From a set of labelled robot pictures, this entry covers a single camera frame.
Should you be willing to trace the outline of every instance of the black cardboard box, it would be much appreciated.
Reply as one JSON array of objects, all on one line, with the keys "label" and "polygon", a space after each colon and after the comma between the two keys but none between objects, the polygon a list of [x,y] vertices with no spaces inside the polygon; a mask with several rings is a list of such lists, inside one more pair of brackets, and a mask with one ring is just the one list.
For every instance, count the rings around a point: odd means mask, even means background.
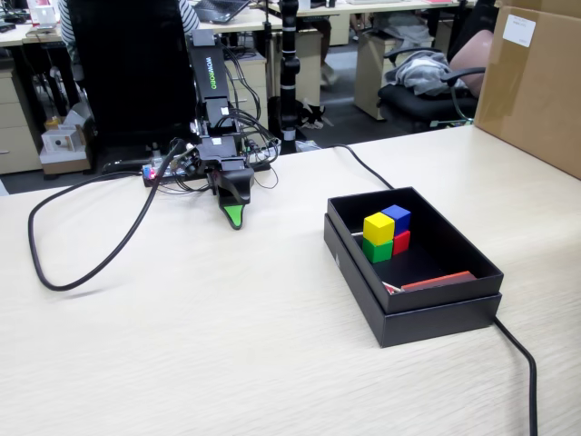
[{"label": "black cardboard box", "polygon": [[[366,216],[392,204],[411,211],[411,243],[390,261],[371,264],[360,248]],[[490,325],[502,272],[413,188],[329,199],[325,242],[382,347]],[[470,271],[473,282],[389,294],[396,287]]]}]

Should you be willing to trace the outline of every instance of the white table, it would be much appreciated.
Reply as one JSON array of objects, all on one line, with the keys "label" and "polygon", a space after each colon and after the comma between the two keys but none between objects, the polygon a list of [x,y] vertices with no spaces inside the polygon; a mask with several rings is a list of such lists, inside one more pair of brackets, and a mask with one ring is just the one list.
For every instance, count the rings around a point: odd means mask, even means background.
[{"label": "white table", "polygon": [[[475,0],[468,1],[469,5],[475,4]],[[298,17],[305,16],[324,16],[324,15],[343,15],[343,14],[361,14],[372,12],[398,12],[398,11],[416,11],[418,9],[434,9],[444,7],[458,7],[458,2],[445,4],[432,4],[424,2],[423,0],[408,0],[397,3],[376,3],[372,5],[351,5],[349,3],[340,2],[335,7],[317,7],[315,9],[300,9],[297,13]],[[269,3],[269,8],[272,11],[280,12],[278,3]]]},{"label": "white table", "polygon": [[26,38],[26,33],[32,25],[17,25],[16,29],[0,34],[0,47],[13,47],[22,45],[22,40]]},{"label": "white table", "polygon": [[[576,434],[581,182],[474,127],[354,149],[505,273],[498,316],[537,359],[540,434]],[[26,239],[55,190],[0,198],[0,434],[527,434],[527,364],[496,328],[379,348],[322,229],[329,197],[383,185],[345,150],[274,167],[241,231],[208,193],[159,194],[65,293],[37,281]],[[48,277],[102,260],[147,193],[98,183],[41,211]]]},{"label": "white table", "polygon": [[[264,11],[261,9],[246,8],[236,15],[227,25],[214,25],[212,23],[201,23],[201,29],[212,29],[215,34],[235,33],[235,32],[252,32],[263,30],[265,21]],[[279,17],[269,15],[272,30],[282,29],[282,21]],[[37,43],[58,43],[62,41],[61,27],[58,25],[55,32],[49,35],[26,36],[32,25],[17,25],[15,30],[0,34],[0,47],[8,47],[22,44]]]}]

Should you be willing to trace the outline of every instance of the gray sleeve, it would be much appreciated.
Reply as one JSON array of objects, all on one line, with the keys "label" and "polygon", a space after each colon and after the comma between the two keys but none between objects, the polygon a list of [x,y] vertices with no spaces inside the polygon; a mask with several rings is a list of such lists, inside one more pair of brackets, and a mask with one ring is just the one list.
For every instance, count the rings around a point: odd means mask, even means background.
[{"label": "gray sleeve", "polygon": [[193,29],[200,27],[200,20],[188,0],[180,0],[180,14],[182,15],[183,32],[189,34]]}]

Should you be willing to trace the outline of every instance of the office chair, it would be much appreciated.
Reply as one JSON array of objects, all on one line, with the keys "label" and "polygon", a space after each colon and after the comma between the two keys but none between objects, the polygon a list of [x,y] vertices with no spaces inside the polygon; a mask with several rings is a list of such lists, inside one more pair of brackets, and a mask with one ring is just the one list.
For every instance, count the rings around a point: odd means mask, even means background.
[{"label": "office chair", "polygon": [[68,0],[101,144],[167,144],[195,115],[177,0]]},{"label": "office chair", "polygon": [[[453,71],[442,77],[442,82],[450,86],[450,94],[415,95],[413,89],[403,85],[387,85],[378,92],[381,116],[409,133],[426,132],[455,121],[471,122],[478,107],[497,15],[494,2],[481,0],[467,19],[448,52]],[[421,50],[439,52],[435,48],[416,47],[394,50],[384,57],[396,66],[399,55]],[[460,78],[465,80],[469,91],[457,92],[454,88]]]}]

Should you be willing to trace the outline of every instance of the gray cloth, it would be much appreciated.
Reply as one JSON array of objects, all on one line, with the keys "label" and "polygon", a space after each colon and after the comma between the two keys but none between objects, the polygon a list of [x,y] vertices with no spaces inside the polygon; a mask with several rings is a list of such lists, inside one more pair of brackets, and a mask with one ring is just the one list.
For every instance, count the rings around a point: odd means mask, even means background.
[{"label": "gray cloth", "polygon": [[[400,66],[385,74],[388,84],[403,84],[413,88],[415,95],[440,95],[449,93],[450,88],[440,78],[451,73],[446,57],[442,53],[422,50],[414,53]],[[456,82],[457,89],[466,89],[461,80]]]},{"label": "gray cloth", "polygon": [[373,28],[401,40],[398,48],[413,48],[433,41],[425,22],[411,12],[375,14]]}]

